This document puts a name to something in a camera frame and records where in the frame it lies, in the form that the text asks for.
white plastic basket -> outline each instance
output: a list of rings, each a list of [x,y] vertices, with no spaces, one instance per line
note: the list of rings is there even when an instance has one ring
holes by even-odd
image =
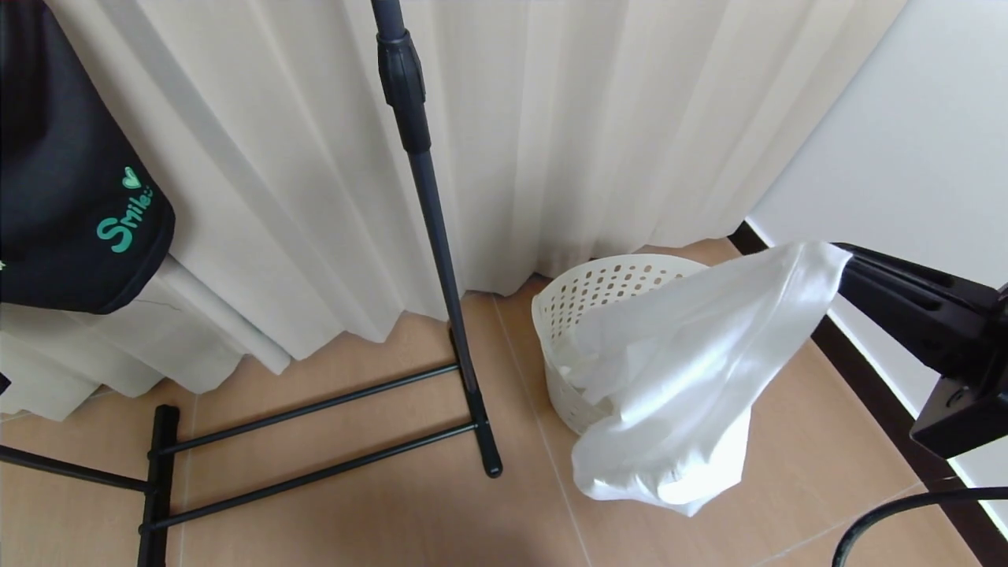
[[[592,406],[579,388],[564,379],[556,363],[557,339],[570,332],[593,307],[630,299],[706,267],[692,260],[662,254],[611,256],[564,271],[535,296],[532,322],[542,345],[549,402],[575,433],[585,433],[592,424],[609,416],[612,407],[606,400]]]

pole connector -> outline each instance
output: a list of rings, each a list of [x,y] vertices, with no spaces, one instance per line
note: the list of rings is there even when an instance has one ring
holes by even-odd
[[[430,128],[423,111],[423,71],[408,30],[398,39],[378,36],[378,75],[385,102],[395,112],[402,147],[411,154],[430,149]]]

floor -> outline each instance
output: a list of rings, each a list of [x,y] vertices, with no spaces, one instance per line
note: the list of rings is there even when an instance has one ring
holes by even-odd
[[[705,263],[738,255],[725,240],[677,253]],[[472,435],[172,528],[168,567],[828,566],[844,529],[920,480],[811,343],[756,404],[740,485],[697,517],[636,502],[597,502],[572,481],[575,436],[553,414],[529,302],[464,302],[477,371],[504,461],[488,479]],[[341,336],[281,377],[244,361],[219,389],[195,395],[163,381],[130,400],[103,392],[67,422],[8,418],[5,444],[143,477],[153,409],[181,409],[184,438],[430,367],[452,356],[446,326],[403,317],[385,344]],[[173,507],[182,511],[466,421],[447,374],[182,454]],[[5,567],[135,565],[142,498],[4,466]],[[942,514],[890,519],[855,549],[852,567],[973,566]]]

black garment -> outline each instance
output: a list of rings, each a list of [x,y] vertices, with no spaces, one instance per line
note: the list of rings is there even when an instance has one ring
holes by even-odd
[[[174,212],[41,1],[0,2],[0,301],[107,314],[171,243]]]

dark brown baseboard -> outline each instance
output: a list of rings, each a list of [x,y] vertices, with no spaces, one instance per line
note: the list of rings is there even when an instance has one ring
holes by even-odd
[[[743,254],[753,254],[767,248],[763,239],[745,222],[728,239]],[[847,380],[928,490],[953,490],[966,486],[944,459],[934,456],[910,439],[910,427],[914,418],[829,316],[824,317],[815,328],[812,340]],[[1008,565],[1008,540],[1001,535],[979,503],[947,503],[941,504],[941,509],[981,565]]]

